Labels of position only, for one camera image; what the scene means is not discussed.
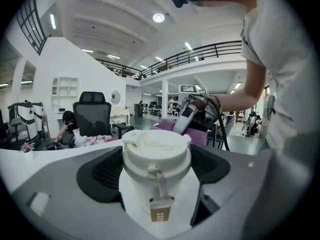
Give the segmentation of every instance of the white cup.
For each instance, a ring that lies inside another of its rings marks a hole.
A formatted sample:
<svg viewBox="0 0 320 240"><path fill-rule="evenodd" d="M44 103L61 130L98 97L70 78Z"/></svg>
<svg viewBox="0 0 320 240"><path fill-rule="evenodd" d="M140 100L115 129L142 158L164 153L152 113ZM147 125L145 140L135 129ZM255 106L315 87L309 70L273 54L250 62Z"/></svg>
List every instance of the white cup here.
<svg viewBox="0 0 320 240"><path fill-rule="evenodd" d="M191 138L166 130L132 130L122 141L123 167L143 209L151 212L150 199L175 198L191 166Z"/></svg>

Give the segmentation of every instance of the fan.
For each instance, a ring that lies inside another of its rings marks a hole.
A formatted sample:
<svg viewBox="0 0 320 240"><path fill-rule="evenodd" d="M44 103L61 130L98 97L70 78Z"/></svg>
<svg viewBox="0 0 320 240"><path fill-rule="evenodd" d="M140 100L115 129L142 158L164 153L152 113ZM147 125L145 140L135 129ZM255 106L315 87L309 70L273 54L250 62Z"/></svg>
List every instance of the fan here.
<svg viewBox="0 0 320 240"><path fill-rule="evenodd" d="M267 113L267 116L268 116L268 120L270 121L271 120L271 114L276 114L276 111L274 109L274 103L275 103L275 100L276 100L276 97L271 95L269 97L269 100L268 100L268 104L267 104L267 108L266 108L266 113Z"/></svg>

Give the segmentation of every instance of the fluorescent light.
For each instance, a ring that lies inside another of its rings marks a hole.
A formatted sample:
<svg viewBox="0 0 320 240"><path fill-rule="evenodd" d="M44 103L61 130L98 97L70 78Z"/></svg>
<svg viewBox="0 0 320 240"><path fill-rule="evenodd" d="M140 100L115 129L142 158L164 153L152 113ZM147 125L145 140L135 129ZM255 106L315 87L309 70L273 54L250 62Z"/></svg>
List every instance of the fluorescent light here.
<svg viewBox="0 0 320 240"><path fill-rule="evenodd" d="M185 42L184 44L190 51L192 51L192 48L191 48L191 46L190 46L190 44L188 42Z"/></svg>
<svg viewBox="0 0 320 240"><path fill-rule="evenodd" d="M240 85L241 85L241 83L238 82L238 83L236 84L236 86L234 87L234 89L238 89Z"/></svg>
<svg viewBox="0 0 320 240"><path fill-rule="evenodd" d="M52 28L55 30L56 29L55 16L53 14L50 14L50 19L51 19Z"/></svg>
<svg viewBox="0 0 320 240"><path fill-rule="evenodd" d="M165 20L165 16L161 13L156 13L155 15L153 15L153 21L156 23L161 23Z"/></svg>
<svg viewBox="0 0 320 240"><path fill-rule="evenodd" d="M94 51L93 50L86 50L86 49L81 49L82 51L86 52L86 53L93 53Z"/></svg>
<svg viewBox="0 0 320 240"><path fill-rule="evenodd" d="M108 55L109 57L112 57L112 58L115 58L115 59L118 59L118 60L120 60L120 57L117 57L117 56L113 56L113 55Z"/></svg>

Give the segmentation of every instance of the white column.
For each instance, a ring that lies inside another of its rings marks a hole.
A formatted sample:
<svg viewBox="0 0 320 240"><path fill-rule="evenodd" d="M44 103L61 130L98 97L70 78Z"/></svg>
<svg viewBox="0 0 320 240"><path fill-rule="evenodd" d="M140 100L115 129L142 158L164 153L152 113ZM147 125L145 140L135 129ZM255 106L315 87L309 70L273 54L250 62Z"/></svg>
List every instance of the white column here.
<svg viewBox="0 0 320 240"><path fill-rule="evenodd" d="M162 80L162 118L168 117L168 80Z"/></svg>
<svg viewBox="0 0 320 240"><path fill-rule="evenodd" d="M13 75L12 92L11 92L11 104L20 102L20 89L21 81L24 75L27 59L25 57L19 57Z"/></svg>

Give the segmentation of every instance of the pink object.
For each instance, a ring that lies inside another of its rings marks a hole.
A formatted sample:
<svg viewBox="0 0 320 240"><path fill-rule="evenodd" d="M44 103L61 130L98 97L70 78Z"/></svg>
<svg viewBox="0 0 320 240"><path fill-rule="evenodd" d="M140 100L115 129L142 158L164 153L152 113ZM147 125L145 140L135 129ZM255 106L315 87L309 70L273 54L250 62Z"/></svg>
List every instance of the pink object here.
<svg viewBox="0 0 320 240"><path fill-rule="evenodd" d="M158 126L153 126L151 130L165 130L165 131L171 131L173 130L175 126L175 122L168 120L168 119L162 119ZM183 135L189 135L191 138L191 144L199 145L199 146L205 146L207 141L207 133L201 130L191 129L187 128Z"/></svg>

